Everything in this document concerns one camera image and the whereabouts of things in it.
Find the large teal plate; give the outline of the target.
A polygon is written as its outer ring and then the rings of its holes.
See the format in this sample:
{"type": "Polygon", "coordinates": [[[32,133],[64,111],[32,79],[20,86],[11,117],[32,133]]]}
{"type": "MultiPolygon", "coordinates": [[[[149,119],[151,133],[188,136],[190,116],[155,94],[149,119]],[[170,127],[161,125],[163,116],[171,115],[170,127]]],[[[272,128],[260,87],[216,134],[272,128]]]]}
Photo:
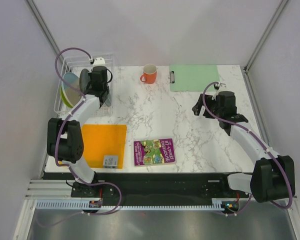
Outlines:
{"type": "Polygon", "coordinates": [[[107,68],[101,73],[100,86],[102,88],[99,97],[100,107],[111,105],[109,83],[113,80],[113,73],[107,68]]]}

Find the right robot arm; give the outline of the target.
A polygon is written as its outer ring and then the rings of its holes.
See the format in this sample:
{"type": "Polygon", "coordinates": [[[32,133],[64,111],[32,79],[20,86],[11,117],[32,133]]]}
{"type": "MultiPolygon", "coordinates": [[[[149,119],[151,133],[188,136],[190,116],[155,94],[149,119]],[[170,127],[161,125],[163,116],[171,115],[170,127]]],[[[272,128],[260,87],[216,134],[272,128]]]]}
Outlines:
{"type": "Polygon", "coordinates": [[[225,197],[232,196],[237,190],[251,194],[259,203],[287,199],[291,207],[295,196],[295,165],[288,155],[281,155],[270,148],[252,130],[248,119],[237,112],[236,96],[231,91],[221,91],[216,95],[200,94],[192,108],[194,115],[217,119],[219,127],[235,140],[254,163],[251,173],[230,173],[219,184],[219,191],[225,197]]]}

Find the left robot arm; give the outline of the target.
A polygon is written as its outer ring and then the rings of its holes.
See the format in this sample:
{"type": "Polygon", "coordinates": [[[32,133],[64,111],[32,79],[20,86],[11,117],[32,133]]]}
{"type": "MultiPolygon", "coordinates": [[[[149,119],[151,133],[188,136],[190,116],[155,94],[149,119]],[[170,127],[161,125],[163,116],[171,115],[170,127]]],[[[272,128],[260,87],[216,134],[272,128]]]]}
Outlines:
{"type": "Polygon", "coordinates": [[[54,157],[57,166],[68,167],[89,197],[99,193],[100,185],[83,156],[82,127],[103,105],[111,105],[109,83],[112,79],[113,74],[106,66],[97,65],[91,71],[83,69],[79,77],[83,96],[67,114],[51,118],[47,125],[47,154],[54,157]]]}

